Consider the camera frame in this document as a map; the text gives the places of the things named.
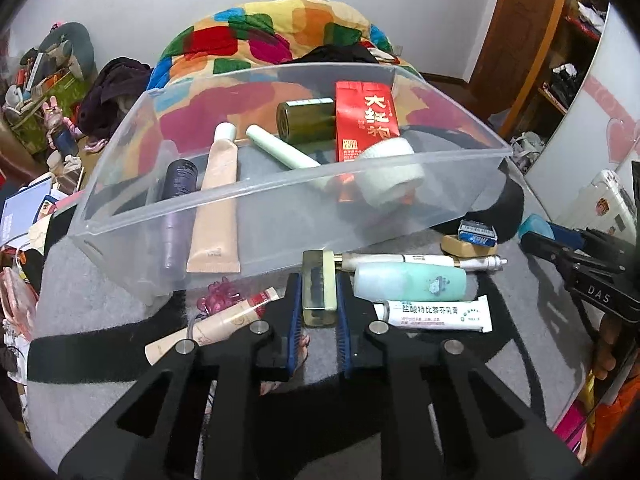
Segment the dark purple bottle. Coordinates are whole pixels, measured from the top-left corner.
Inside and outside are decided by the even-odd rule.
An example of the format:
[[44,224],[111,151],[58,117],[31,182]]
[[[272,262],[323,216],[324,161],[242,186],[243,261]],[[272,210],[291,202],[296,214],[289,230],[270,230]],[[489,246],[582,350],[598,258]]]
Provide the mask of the dark purple bottle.
[[[160,200],[193,193],[197,180],[195,164],[184,158],[174,160],[166,170]],[[186,276],[194,218],[194,208],[170,213],[163,218],[162,275],[174,282]]]

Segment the door frame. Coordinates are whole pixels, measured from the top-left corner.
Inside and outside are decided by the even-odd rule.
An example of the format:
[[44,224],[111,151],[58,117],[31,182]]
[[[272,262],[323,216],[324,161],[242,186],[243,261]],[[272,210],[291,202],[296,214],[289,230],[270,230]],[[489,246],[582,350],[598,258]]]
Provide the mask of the door frame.
[[542,70],[542,65],[545,62],[546,55],[549,53],[549,49],[551,48],[551,44],[553,43],[556,35],[556,30],[558,29],[560,19],[562,18],[562,12],[564,11],[565,4],[566,0],[554,1],[554,6],[551,9],[551,16],[549,17],[549,24],[546,26],[545,35],[542,38],[542,43],[540,43],[540,48],[533,60],[529,74],[527,75],[516,100],[513,102],[513,105],[511,105],[511,110],[509,111],[507,118],[504,120],[504,123],[498,131],[498,135],[503,139],[511,138],[513,129],[520,117],[520,112],[527,102],[531,89],[538,80],[540,70]]

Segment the green bag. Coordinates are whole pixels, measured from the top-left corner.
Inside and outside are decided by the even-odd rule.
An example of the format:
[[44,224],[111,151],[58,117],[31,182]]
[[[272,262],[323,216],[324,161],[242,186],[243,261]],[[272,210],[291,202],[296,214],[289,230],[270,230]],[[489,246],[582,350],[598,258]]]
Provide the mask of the green bag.
[[71,107],[84,99],[90,86],[87,80],[80,81],[71,72],[68,72],[60,81],[47,90],[35,104],[31,105],[27,115],[19,123],[11,126],[15,137],[31,155],[46,150],[48,146],[42,103],[49,101],[51,96],[55,95],[58,106],[62,108],[64,116],[71,117],[73,115]]

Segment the wooden door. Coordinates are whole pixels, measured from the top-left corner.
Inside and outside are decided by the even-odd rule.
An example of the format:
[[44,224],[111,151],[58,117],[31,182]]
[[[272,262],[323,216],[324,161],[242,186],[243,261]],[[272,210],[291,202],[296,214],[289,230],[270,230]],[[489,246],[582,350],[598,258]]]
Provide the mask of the wooden door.
[[[469,82],[475,98],[471,111],[482,120],[514,104],[548,33],[555,4],[556,0],[497,1]],[[556,18],[551,37],[557,25]]]

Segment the beige tube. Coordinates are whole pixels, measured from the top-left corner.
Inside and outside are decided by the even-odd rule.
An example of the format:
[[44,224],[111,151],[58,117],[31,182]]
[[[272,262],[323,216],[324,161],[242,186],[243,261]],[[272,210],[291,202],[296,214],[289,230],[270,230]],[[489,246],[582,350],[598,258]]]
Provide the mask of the beige tube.
[[[263,307],[270,301],[277,299],[278,293],[275,289],[268,288],[248,300],[230,306],[222,312],[196,323],[193,326],[193,339],[199,346],[224,341],[239,328],[259,320],[264,310]],[[182,339],[187,339],[186,328],[149,343],[145,346],[146,360],[151,365],[156,364],[164,354]]]
[[[219,124],[202,181],[202,190],[226,186],[237,179],[236,128]],[[198,206],[191,235],[187,272],[240,272],[236,199]]]

